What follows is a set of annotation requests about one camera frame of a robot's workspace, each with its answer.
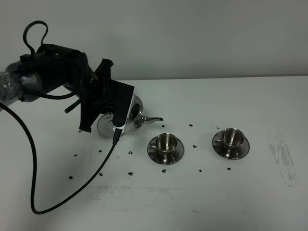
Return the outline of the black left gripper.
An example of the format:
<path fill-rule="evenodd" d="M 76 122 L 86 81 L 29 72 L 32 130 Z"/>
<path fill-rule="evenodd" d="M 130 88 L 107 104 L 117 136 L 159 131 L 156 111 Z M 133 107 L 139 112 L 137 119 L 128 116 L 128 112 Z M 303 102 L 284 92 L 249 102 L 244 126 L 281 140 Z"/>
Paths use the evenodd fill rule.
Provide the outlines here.
<path fill-rule="evenodd" d="M 54 44 L 41 45 L 36 54 L 51 55 L 53 60 L 46 66 L 56 71 L 51 76 L 63 77 L 64 87 L 78 97 L 78 101 L 65 112 L 69 113 L 80 104 L 79 129 L 91 132 L 94 121 L 100 114 L 105 114 L 112 103 L 111 67 L 114 63 L 102 59 L 97 69 L 92 71 L 85 53 Z"/>

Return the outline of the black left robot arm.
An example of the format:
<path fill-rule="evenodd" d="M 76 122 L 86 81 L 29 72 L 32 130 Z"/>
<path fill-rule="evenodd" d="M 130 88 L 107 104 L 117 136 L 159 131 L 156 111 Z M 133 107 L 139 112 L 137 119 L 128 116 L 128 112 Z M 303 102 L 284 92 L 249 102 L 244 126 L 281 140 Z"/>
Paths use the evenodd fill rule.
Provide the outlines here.
<path fill-rule="evenodd" d="M 10 64 L 10 74 L 17 97 L 24 102 L 38 98 L 63 100 L 77 96 L 78 100 L 66 108 L 69 113 L 81 106 L 79 129 L 91 132 L 96 118 L 106 113 L 111 92 L 107 86 L 113 62 L 102 59 L 95 71 L 89 67 L 85 53 L 54 44 L 43 44 L 34 54 L 25 54 Z"/>

